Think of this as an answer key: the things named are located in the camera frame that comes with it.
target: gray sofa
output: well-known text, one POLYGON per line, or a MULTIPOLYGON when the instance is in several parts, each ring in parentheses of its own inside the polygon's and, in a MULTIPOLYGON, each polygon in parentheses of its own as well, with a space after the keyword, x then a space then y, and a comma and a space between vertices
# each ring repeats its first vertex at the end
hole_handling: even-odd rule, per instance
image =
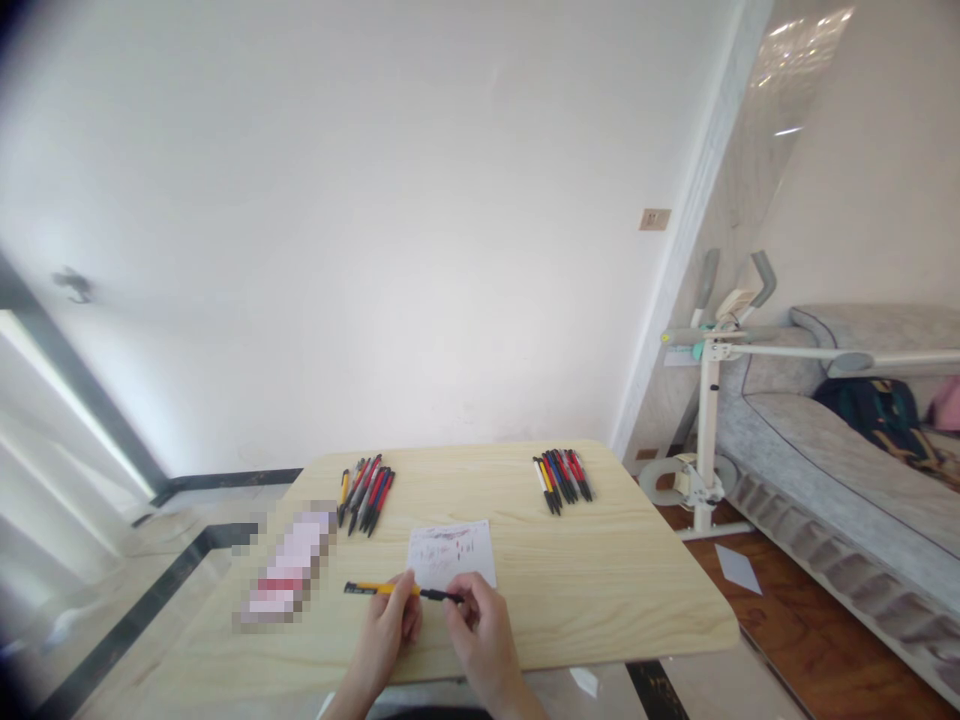
MULTIPOLYGON (((960 348, 960 312, 811 305, 769 344, 960 348)), ((891 369, 924 412, 957 366, 891 369)), ((940 694, 960 708, 960 493, 873 446, 811 395, 829 362, 744 356, 723 364, 717 441, 741 476, 729 495, 940 694)), ((930 434, 960 454, 960 442, 930 434)))

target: table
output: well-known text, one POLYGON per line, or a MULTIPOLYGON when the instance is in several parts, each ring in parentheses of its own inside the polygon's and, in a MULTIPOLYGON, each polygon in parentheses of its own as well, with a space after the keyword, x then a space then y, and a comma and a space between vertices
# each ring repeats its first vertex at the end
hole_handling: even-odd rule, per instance
MULTIPOLYGON (((158 668, 166 697, 193 703, 336 687, 367 600, 347 580, 386 580, 406 565, 410 531, 490 520, 498 589, 524 670, 649 659, 733 646, 729 604, 623 469, 597 442, 527 442, 385 450, 397 473, 372 538, 342 531, 299 622, 237 633, 231 613, 279 533, 318 499, 339 497, 343 469, 376 451, 327 455, 304 469, 256 545, 158 668), (531 457, 572 447, 598 498, 549 513, 531 457)), ((391 682, 461 675, 440 603, 423 601, 419 643, 391 682)))

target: exercise bike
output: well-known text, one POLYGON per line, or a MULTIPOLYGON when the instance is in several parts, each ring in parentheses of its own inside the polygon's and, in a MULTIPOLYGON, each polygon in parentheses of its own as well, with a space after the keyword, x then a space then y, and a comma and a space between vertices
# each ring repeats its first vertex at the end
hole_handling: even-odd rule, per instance
POLYGON ((838 371, 859 373, 872 368, 960 362, 960 351, 954 349, 878 353, 753 345, 756 341, 773 340, 779 328, 744 327, 747 318, 773 295, 777 287, 777 277, 766 253, 761 250, 750 257, 763 281, 763 288, 759 292, 743 288, 733 290, 717 308, 715 321, 701 325, 704 310, 713 294, 720 261, 720 251, 710 250, 706 256, 690 327, 670 328, 661 335, 666 345, 693 346, 694 357, 700 361, 697 451, 650 462, 641 471, 638 481, 655 505, 680 505, 693 513, 693 526, 677 531, 677 535, 685 542, 754 530, 748 522, 724 525, 712 522, 714 508, 733 490, 738 474, 733 462, 716 453, 720 363, 747 354, 778 355, 832 360, 832 367, 838 371), (673 486, 658 490, 657 481, 670 473, 674 475, 673 486))

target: light switch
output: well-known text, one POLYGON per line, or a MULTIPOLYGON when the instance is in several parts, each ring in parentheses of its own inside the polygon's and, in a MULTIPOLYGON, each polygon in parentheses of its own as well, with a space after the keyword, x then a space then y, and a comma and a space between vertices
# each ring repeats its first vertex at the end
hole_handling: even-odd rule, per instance
POLYGON ((670 210, 666 208, 647 208, 640 220, 641 230, 666 230, 670 222, 670 210))

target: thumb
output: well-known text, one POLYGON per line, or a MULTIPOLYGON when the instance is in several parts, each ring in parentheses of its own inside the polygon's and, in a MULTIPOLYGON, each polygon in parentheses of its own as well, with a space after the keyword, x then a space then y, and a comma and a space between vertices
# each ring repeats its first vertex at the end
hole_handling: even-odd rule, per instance
POLYGON ((450 632, 450 641, 458 657, 464 657, 470 646, 476 642, 470 628, 463 621, 463 616, 457 609, 457 604, 449 598, 443 601, 443 614, 447 620, 447 630, 450 632))
POLYGON ((387 609, 383 612, 390 618, 391 622, 400 623, 400 618, 403 617, 403 606, 407 604, 407 598, 410 597, 411 590, 413 590, 413 570, 407 570, 397 580, 396 587, 390 593, 387 609))

